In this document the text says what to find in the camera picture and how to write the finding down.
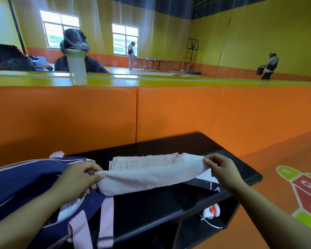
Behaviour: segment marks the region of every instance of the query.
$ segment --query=pink bag strap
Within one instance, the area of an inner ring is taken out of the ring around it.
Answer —
[[[68,224],[68,234],[73,237],[75,249],[92,249],[92,241],[87,216],[83,210]]]
[[[97,239],[98,249],[113,247],[114,225],[114,197],[106,196],[101,205],[99,235]]]

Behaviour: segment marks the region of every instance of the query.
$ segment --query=black bucket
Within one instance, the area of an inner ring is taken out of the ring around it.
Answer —
[[[265,67],[259,67],[259,68],[257,69],[257,75],[262,75],[264,69],[265,69]]]

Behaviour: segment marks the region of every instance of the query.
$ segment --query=left hand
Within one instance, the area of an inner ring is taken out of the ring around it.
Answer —
[[[95,175],[102,168],[91,161],[75,163],[66,168],[50,188],[55,197],[67,203],[84,194],[90,186],[102,180],[105,175]]]

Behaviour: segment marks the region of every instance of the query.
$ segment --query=black pole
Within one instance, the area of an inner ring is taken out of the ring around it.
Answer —
[[[23,51],[24,54],[26,54],[26,50],[25,50],[25,46],[24,46],[24,43],[23,43],[21,31],[20,31],[20,28],[18,27],[15,11],[14,11],[14,8],[12,6],[12,0],[8,0],[8,4],[9,4],[9,8],[11,9],[12,19],[14,20],[14,24],[15,24],[15,28],[16,28],[16,31],[17,31],[18,39],[20,40],[20,43],[21,43],[22,51]]]
[[[190,71],[190,65],[191,65],[191,61],[192,61],[192,54],[194,53],[194,48],[191,49],[191,57],[190,57],[190,62],[189,62],[189,66],[188,66],[188,72]]]

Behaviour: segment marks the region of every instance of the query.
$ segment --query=folded towel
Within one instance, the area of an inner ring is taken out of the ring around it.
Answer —
[[[201,156],[183,153],[143,157],[114,157],[98,183],[107,196],[149,190],[191,180],[207,171]]]

